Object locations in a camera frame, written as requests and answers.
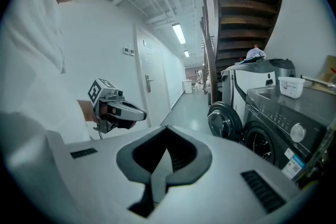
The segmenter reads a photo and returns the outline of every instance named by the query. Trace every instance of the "black vent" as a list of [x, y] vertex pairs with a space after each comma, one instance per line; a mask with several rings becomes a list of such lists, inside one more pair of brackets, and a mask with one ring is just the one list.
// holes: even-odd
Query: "black vent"
[[285, 201], [258, 175], [256, 171], [241, 173], [243, 179], [263, 205], [267, 213], [285, 204]]
[[75, 152], [71, 152], [70, 154], [72, 155], [72, 157], [74, 159], [76, 158], [80, 158], [80, 157], [84, 157], [93, 153], [96, 153], [98, 151], [96, 151], [93, 147], [92, 148], [88, 148], [87, 150], [83, 150], [83, 151], [75, 151]]

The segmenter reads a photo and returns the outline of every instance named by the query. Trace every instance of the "washer door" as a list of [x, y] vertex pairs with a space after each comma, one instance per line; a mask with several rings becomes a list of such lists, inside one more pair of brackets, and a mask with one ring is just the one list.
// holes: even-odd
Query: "washer door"
[[213, 103], [208, 112], [208, 124], [214, 136], [239, 141], [242, 123], [230, 105], [224, 102]]
[[261, 126], [253, 126], [253, 122], [247, 124], [244, 129], [244, 145], [264, 160], [274, 164], [274, 145], [268, 133]]

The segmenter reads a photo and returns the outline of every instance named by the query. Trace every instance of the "plastic container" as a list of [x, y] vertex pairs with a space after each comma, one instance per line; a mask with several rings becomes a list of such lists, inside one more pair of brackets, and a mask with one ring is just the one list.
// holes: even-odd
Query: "plastic container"
[[279, 77], [280, 91], [283, 95], [292, 97], [294, 99], [299, 98], [303, 91], [304, 79]]

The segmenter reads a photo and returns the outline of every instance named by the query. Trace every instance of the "label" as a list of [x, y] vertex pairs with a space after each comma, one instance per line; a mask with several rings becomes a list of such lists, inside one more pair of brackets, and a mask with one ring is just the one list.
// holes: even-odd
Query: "label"
[[304, 166], [305, 164], [298, 158], [298, 156], [293, 155], [286, 166], [282, 169], [282, 172], [289, 179], [293, 179], [304, 168]]
[[292, 159], [294, 155], [294, 152], [290, 150], [290, 148], [288, 148], [286, 151], [285, 151], [285, 156], [288, 158], [288, 159]]

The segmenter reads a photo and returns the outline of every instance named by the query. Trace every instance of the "trash bin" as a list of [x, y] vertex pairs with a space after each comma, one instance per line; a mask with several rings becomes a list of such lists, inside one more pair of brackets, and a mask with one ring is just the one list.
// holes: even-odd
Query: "trash bin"
[[193, 90], [191, 88], [191, 80], [184, 80], [183, 81], [183, 87], [185, 90], [185, 93], [192, 93]]

